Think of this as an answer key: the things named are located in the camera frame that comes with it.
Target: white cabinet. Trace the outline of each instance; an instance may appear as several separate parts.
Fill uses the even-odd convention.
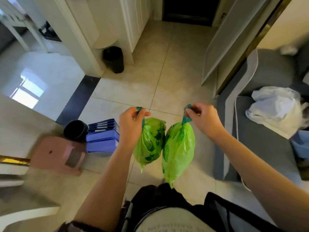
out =
[[[120,0],[126,31],[133,52],[152,13],[152,0]]]

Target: garbage bag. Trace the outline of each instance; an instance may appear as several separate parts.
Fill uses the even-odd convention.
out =
[[[172,125],[165,136],[163,149],[162,171],[166,181],[172,183],[182,174],[194,157],[195,136],[191,118],[183,116],[182,122]]]
[[[141,136],[133,151],[136,161],[141,165],[141,172],[146,164],[158,159],[161,155],[165,142],[165,123],[152,117],[143,119]]]

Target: dark doorway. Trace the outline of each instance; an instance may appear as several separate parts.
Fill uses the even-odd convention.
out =
[[[219,0],[164,0],[163,20],[211,26]]]

